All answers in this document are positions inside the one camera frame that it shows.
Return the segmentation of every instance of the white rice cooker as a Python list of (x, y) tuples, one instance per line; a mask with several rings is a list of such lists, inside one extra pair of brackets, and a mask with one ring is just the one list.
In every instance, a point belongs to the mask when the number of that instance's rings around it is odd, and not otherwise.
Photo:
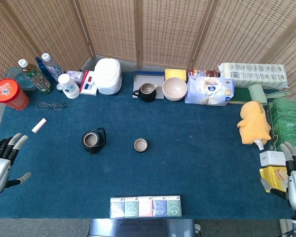
[(103, 58), (94, 68), (94, 84), (101, 94), (113, 95), (122, 86), (122, 73), (120, 64), (116, 59)]

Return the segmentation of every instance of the yellow package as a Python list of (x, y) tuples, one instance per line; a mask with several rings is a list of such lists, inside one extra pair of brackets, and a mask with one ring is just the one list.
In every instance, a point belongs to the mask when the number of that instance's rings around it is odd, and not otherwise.
[(288, 175), (286, 167), (275, 167), (269, 166), (266, 168), (260, 169), (261, 178), (268, 181), (268, 183), (279, 190), (286, 192), (286, 188), (288, 187)]
[(186, 70), (184, 69), (166, 69), (164, 71), (164, 79), (180, 78), (186, 82)]

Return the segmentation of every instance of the red container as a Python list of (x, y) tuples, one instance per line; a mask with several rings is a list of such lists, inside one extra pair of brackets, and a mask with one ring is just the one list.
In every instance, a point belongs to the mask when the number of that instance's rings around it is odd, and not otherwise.
[(4, 103), (16, 110), (23, 110), (29, 104), (29, 98), (13, 79), (0, 80), (0, 103)]

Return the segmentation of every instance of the eyeglasses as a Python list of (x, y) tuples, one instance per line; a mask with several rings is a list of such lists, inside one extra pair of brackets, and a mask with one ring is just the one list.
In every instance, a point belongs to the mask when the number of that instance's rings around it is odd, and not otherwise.
[(66, 107), (66, 105), (65, 105), (64, 101), (63, 102), (55, 101), (52, 104), (48, 104), (44, 101), (38, 102), (38, 108), (41, 110), (45, 110), (45, 111), (49, 110), (50, 108), (52, 108), (54, 110), (63, 110), (65, 107)]

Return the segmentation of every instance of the yellow plush toy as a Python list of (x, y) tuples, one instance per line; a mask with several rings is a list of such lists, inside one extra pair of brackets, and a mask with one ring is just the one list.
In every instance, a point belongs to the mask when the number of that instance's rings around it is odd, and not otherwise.
[(238, 122), (239, 132), (243, 144), (252, 144), (260, 139), (263, 145), (271, 140), (271, 127), (266, 121), (265, 111), (262, 104), (257, 101), (250, 101), (241, 108), (240, 117), (243, 119)]

